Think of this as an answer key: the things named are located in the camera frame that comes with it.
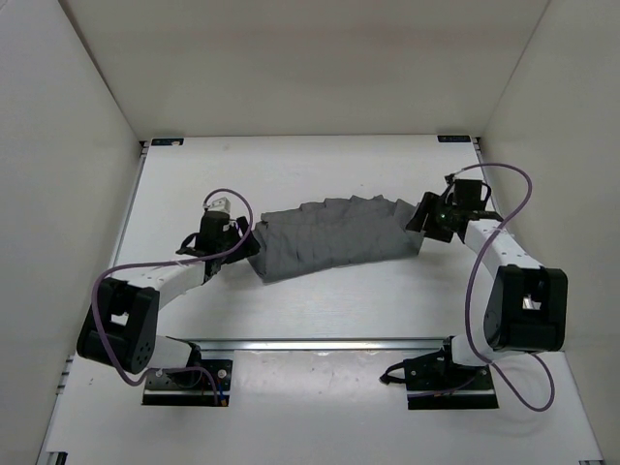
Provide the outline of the grey pleated skirt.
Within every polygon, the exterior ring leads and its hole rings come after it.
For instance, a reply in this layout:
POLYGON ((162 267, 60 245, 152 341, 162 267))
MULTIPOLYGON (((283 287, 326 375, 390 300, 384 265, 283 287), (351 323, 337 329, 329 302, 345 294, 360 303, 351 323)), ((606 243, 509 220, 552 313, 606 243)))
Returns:
POLYGON ((269 284, 335 267, 414 257, 423 234, 406 226, 417 209, 379 195, 266 212, 253 230, 260 251, 249 263, 269 284))

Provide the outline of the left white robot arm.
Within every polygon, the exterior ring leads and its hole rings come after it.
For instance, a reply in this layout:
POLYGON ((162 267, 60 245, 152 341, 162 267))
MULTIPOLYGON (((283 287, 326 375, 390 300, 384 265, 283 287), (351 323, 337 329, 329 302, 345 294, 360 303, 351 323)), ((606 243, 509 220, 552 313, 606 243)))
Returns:
POLYGON ((77 354, 115 368, 123 377, 162 368, 183 386, 202 376, 202 361, 191 344, 153 365, 164 344, 157 335, 160 311, 200 287, 223 266, 254 257, 260 245, 251 232, 252 216, 232 218, 226 209, 208 207, 197 232, 183 239, 177 260, 127 263, 96 281, 91 305, 77 339, 77 354))

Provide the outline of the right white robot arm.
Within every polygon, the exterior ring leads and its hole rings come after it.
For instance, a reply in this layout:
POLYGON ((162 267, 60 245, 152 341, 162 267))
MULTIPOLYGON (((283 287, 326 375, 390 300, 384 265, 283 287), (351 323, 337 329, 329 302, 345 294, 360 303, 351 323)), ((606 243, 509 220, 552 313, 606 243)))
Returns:
POLYGON ((449 355, 434 364, 435 379, 446 388, 465 381, 469 366, 557 352, 565 342, 568 276, 532 258, 518 244, 503 218, 486 208, 490 193, 481 180, 451 177, 442 194, 423 195, 407 225, 409 231, 441 242, 458 236, 476 254, 466 288, 465 332, 449 339, 449 355), (482 267, 493 285, 481 323, 475 325, 472 295, 482 267))

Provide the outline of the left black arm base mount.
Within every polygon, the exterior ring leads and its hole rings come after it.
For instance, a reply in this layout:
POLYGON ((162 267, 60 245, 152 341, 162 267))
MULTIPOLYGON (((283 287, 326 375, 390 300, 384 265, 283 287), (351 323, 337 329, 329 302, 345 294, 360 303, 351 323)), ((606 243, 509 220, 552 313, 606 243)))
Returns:
POLYGON ((214 387, 202 372, 150 375, 144 383, 141 404, 161 407, 228 407, 233 360, 203 356, 201 367, 212 376, 214 387))

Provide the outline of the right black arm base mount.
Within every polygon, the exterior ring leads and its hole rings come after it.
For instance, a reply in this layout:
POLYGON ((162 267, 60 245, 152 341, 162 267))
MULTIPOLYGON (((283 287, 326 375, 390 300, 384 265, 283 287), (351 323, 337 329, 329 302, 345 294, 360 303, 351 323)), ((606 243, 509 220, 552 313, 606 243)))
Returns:
POLYGON ((405 358, 391 365, 379 381, 386 386, 404 386, 409 411, 499 408, 488 369, 454 363, 447 346, 434 353, 405 358))

